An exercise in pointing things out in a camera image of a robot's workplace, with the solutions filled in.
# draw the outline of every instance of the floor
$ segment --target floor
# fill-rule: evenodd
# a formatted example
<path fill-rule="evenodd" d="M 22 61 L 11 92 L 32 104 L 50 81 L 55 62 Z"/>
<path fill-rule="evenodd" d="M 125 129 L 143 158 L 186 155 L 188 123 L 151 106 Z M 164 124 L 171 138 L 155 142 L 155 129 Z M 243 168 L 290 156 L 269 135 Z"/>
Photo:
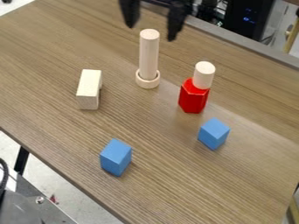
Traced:
<path fill-rule="evenodd" d="M 19 147 L 0 131 L 0 158 L 3 158 L 9 167 L 14 166 Z M 47 197 L 55 194 L 58 206 L 79 224 L 122 223 L 33 155 L 29 156 L 24 177 Z"/>
<path fill-rule="evenodd" d="M 0 3 L 0 16 L 31 1 L 33 0 L 15 0 L 14 5 L 5 5 L 6 8 L 4 8 L 3 4 Z M 295 21 L 296 9 L 297 7 L 290 6 L 289 12 L 282 20 L 279 35 L 277 35 L 276 41 L 272 44 L 274 49 L 279 51 L 282 50 L 282 47 L 285 43 L 284 32 L 287 27 L 293 23 L 293 21 Z M 299 37 L 296 40 L 296 44 L 293 47 L 291 54 L 299 58 Z M 8 138 L 3 132 L 0 132 L 0 158 L 3 158 L 10 167 L 13 167 L 14 165 L 18 149 L 19 145 L 17 143 Z M 53 194 L 55 194 L 57 201 L 59 202 L 59 207 L 73 217 L 76 221 L 78 221 L 78 223 L 121 223 L 113 215 L 108 213 L 102 207 L 98 206 L 84 193 L 77 190 L 74 186 L 61 178 L 60 175 L 52 171 L 32 155 L 29 157 L 24 177 L 46 196 L 51 197 Z"/>

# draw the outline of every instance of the metal table leg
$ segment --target metal table leg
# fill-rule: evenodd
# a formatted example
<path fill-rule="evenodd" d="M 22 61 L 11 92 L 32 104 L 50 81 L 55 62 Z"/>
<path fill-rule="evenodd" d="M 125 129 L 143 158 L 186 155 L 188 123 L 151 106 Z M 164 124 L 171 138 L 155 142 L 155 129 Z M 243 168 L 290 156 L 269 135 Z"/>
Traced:
<path fill-rule="evenodd" d="M 17 154 L 17 161 L 15 163 L 15 172 L 23 176 L 24 168 L 26 167 L 27 159 L 29 157 L 29 152 L 22 146 Z"/>

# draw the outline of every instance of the red hexagonal block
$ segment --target red hexagonal block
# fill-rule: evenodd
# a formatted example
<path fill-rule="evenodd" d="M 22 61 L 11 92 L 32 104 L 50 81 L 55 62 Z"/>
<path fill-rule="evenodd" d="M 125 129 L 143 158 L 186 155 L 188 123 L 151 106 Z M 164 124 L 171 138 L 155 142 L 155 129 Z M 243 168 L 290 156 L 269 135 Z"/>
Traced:
<path fill-rule="evenodd" d="M 187 79 L 181 87 L 178 104 L 185 113 L 199 114 L 204 108 L 210 92 L 208 89 L 199 89 L 192 83 L 192 78 Z"/>

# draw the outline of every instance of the white cylinder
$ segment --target white cylinder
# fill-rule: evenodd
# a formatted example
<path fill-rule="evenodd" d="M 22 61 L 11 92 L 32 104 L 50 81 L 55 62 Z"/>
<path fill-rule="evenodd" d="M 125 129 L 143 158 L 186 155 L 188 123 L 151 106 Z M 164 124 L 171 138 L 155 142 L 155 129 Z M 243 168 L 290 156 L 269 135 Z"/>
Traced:
<path fill-rule="evenodd" d="M 140 77 L 152 81 L 157 77 L 160 33 L 153 29 L 140 32 Z"/>
<path fill-rule="evenodd" d="M 216 72 L 216 67 L 207 61 L 200 61 L 195 66 L 194 76 L 192 79 L 193 85 L 196 88 L 208 89 L 212 86 L 212 80 Z"/>

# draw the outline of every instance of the blue block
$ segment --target blue block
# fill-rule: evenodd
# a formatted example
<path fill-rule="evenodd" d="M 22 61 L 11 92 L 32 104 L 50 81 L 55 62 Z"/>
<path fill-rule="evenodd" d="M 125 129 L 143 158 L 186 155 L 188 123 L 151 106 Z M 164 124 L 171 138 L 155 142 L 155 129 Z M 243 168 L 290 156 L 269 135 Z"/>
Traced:
<path fill-rule="evenodd" d="M 100 153 L 101 168 L 120 177 L 132 159 L 132 149 L 125 143 L 112 139 Z"/>
<path fill-rule="evenodd" d="M 226 141 L 230 130 L 231 129 L 220 120 L 212 118 L 210 121 L 201 126 L 198 133 L 198 140 L 211 150 L 215 151 Z"/>

